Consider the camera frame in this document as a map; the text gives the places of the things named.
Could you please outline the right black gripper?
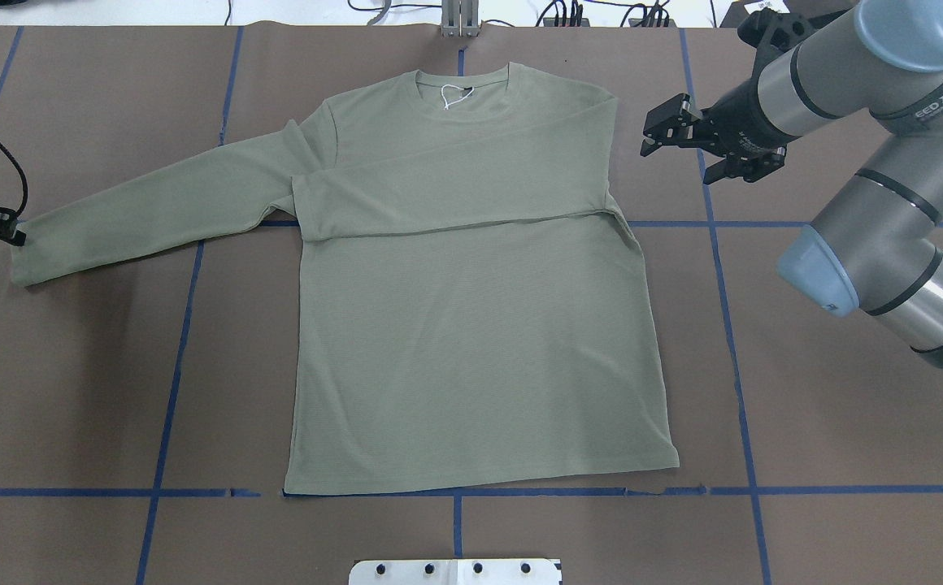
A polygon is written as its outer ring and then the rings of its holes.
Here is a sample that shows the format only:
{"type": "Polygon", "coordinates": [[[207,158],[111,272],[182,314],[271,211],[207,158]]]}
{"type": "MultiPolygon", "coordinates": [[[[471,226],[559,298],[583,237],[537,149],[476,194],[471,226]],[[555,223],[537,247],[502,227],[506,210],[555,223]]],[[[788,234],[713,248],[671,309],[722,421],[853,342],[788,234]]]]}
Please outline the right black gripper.
{"type": "Polygon", "coordinates": [[[703,184],[724,179],[754,183],[784,166],[788,136],[769,121],[758,82],[746,81],[702,112],[689,93],[678,93],[647,112],[640,155],[662,147],[699,148],[724,157],[706,168],[703,184]]]}

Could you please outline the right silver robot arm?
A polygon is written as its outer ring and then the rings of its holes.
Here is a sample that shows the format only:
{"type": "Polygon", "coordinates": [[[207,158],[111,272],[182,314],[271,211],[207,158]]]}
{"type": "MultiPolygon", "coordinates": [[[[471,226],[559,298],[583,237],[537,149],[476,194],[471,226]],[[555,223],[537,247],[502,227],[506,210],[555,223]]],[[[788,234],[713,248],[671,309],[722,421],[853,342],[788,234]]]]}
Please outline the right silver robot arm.
{"type": "Polygon", "coordinates": [[[681,93],[646,116],[640,153],[701,149],[703,181],[758,181],[788,145],[857,111],[890,134],[781,255],[829,314],[865,311],[943,371],[943,1],[861,1],[822,28],[755,11],[737,30],[750,78],[707,108],[681,93]]]}

